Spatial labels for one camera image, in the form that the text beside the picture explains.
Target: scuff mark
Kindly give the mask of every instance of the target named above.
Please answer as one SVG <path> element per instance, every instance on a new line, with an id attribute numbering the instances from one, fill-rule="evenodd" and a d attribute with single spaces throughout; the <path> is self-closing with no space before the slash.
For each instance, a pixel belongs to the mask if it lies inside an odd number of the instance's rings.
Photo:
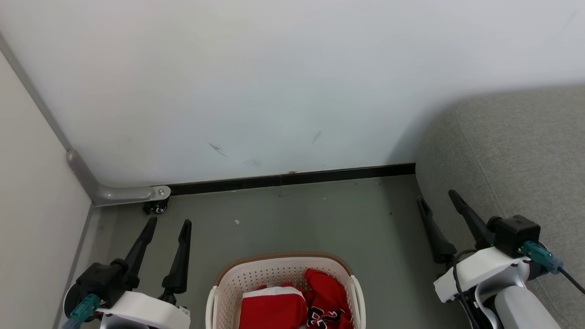
<path id="1" fill-rule="evenodd" d="M 262 165 L 262 164 L 260 163 L 260 161 L 258 161 L 258 160 L 254 160 L 254 159 L 250 159 L 250 160 L 248 160 L 248 161 L 244 161 L 244 162 L 242 162 L 242 163 L 243 163 L 244 165 L 248 165 L 248 166 L 250 166 L 250 167 L 255 167 L 255 168 L 258 168 L 258 167 L 260 167 L 260 166 Z"/>
<path id="2" fill-rule="evenodd" d="M 311 144 L 314 144 L 314 143 L 317 141 L 317 139 L 318 139 L 319 137 L 321 137 L 321 132 L 322 132 L 322 131 L 319 131 L 317 134 L 315 134 L 315 137 L 313 137 L 313 141 L 311 142 Z"/>
<path id="3" fill-rule="evenodd" d="M 219 154 L 221 154 L 221 155 L 223 155 L 223 156 L 227 156 L 227 155 L 223 154 L 223 152 L 221 152 L 221 149 L 220 149 L 219 147 L 217 147 L 217 146 L 213 145 L 212 143 L 209 143 L 209 145 L 210 145 L 210 146 L 211 146 L 211 147 L 212 147 L 214 150 L 216 150 L 216 151 L 217 151 Z"/>
<path id="4" fill-rule="evenodd" d="M 569 16 L 569 18 L 565 22 L 565 25 L 563 25 L 562 31 L 564 31 L 569 26 L 569 24 L 571 24 L 573 19 L 575 19 L 575 17 L 577 17 L 578 14 L 579 14 L 579 8 L 573 10 L 573 13 L 571 13 L 571 16 Z"/>

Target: brown basket rim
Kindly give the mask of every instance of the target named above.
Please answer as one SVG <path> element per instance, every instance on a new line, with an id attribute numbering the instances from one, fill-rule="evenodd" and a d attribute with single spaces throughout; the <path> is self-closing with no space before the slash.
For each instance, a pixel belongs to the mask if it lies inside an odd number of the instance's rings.
<path id="1" fill-rule="evenodd" d="M 275 252 L 275 253 L 267 253 L 264 255 L 242 258 L 234 263 L 228 265 L 218 276 L 217 280 L 215 281 L 215 286 L 219 286 L 219 283 L 223 279 L 223 277 L 234 267 L 245 264 L 245 263 L 252 263 L 257 261 L 265 261 L 267 259 L 278 259 L 278 258 L 292 258 L 292 257 L 315 257 L 315 258 L 328 258 L 332 261 L 337 262 L 340 264 L 343 269 L 348 273 L 349 276 L 353 275 L 352 268 L 339 256 L 336 256 L 332 253 L 326 252 Z"/>

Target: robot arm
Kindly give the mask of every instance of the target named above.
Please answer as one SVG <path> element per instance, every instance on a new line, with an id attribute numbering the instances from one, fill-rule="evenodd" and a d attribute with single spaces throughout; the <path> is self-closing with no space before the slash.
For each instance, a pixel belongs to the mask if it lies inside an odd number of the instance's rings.
<path id="1" fill-rule="evenodd" d="M 148 220 L 125 259 L 110 265 L 92 264 L 68 291 L 64 311 L 69 321 L 64 328 L 78 328 L 83 321 L 102 321 L 101 329 L 154 327 L 188 329 L 190 313 L 176 307 L 174 294 L 187 290 L 191 221 L 185 220 L 179 235 L 179 247 L 169 274 L 163 279 L 164 292 L 157 298 L 133 292 L 146 247 L 152 240 L 157 218 Z"/>
<path id="2" fill-rule="evenodd" d="M 449 191 L 449 197 L 472 232 L 477 250 L 467 251 L 474 254 L 457 263 L 455 247 L 435 224 L 425 200 L 418 198 L 433 259 L 446 264 L 446 273 L 434 283 L 441 302 L 459 300 L 474 329 L 559 328 L 526 288 L 527 280 L 557 274 L 563 267 L 537 244 L 540 226 L 520 215 L 492 217 L 486 225 L 456 191 Z"/>

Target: teal cable connector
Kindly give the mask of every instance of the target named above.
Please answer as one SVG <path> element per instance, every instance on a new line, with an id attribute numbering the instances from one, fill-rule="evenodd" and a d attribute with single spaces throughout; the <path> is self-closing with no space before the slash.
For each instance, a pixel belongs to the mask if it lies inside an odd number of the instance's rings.
<path id="1" fill-rule="evenodd" d="M 524 242 L 524 245 L 522 246 L 522 254 L 533 261 L 542 264 L 553 274 L 559 274 L 559 268 L 563 268 L 565 265 L 562 260 L 556 258 L 551 252 L 532 241 Z"/>
<path id="2" fill-rule="evenodd" d="M 94 294 L 89 294 L 79 303 L 79 305 L 71 312 L 69 320 L 63 325 L 63 329 L 79 328 L 81 324 L 89 317 L 94 315 L 99 308 L 99 297 Z"/>

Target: black cable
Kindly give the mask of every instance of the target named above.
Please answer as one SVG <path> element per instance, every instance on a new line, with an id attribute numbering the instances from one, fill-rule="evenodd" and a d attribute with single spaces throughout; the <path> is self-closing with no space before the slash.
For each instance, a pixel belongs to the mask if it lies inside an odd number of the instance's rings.
<path id="1" fill-rule="evenodd" d="M 477 323 L 477 320 L 475 319 L 475 316 L 473 315 L 471 309 L 469 308 L 469 305 L 467 305 L 467 301 L 465 300 L 465 297 L 463 296 L 463 291 L 461 290 L 461 285 L 459 284 L 459 277 L 457 276 L 457 263 L 459 262 L 459 258 L 461 258 L 461 256 L 465 255 L 466 253 L 472 253 L 476 251 L 477 250 L 475 249 L 468 249 L 461 251 L 460 253 L 457 254 L 457 256 L 455 256 L 455 258 L 453 259 L 453 278 L 455 279 L 455 287 L 457 288 L 457 292 L 459 293 L 459 299 L 463 304 L 463 308 L 465 309 L 465 313 L 467 313 L 469 321 L 472 323 L 473 329 L 481 329 L 479 324 Z"/>
<path id="2" fill-rule="evenodd" d="M 583 288 L 583 286 L 580 285 L 579 282 L 577 282 L 577 280 L 575 280 L 570 274 L 568 274 L 567 271 L 565 271 L 564 268 L 559 268 L 559 272 L 562 273 L 564 276 L 566 276 L 567 279 L 569 281 L 571 281 L 571 283 L 573 284 L 573 286 L 576 286 L 577 289 L 579 289 L 582 293 L 585 294 L 585 288 Z"/>

